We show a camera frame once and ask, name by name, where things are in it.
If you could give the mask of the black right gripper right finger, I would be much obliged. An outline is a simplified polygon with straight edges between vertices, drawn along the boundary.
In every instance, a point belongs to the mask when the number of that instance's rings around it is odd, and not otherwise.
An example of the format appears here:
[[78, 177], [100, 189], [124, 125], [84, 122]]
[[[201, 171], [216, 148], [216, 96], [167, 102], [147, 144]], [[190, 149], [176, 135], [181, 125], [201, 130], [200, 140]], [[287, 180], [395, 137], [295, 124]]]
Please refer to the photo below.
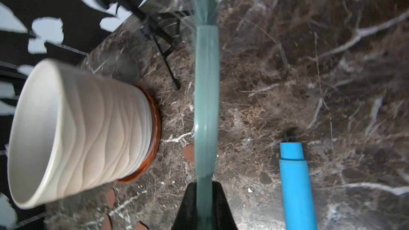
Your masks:
[[213, 182], [212, 185], [212, 229], [238, 230], [221, 183]]

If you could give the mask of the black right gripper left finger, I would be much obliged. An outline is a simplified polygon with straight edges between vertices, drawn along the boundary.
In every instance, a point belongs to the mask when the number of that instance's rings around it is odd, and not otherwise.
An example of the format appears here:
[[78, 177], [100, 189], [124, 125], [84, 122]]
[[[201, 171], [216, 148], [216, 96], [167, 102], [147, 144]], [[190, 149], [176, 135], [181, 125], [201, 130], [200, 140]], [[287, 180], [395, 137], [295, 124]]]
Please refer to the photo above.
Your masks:
[[196, 195], [197, 183], [190, 183], [186, 188], [171, 230], [197, 230]]

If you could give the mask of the white wavy ceramic pot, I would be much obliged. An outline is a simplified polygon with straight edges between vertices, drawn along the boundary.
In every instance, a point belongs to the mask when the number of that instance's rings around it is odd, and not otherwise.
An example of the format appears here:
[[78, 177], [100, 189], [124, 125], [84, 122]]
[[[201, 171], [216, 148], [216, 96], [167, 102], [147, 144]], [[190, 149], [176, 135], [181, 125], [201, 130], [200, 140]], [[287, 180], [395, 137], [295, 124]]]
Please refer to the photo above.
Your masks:
[[42, 60], [13, 117], [11, 197], [32, 209], [123, 178], [141, 164], [150, 133], [149, 103], [137, 87]]

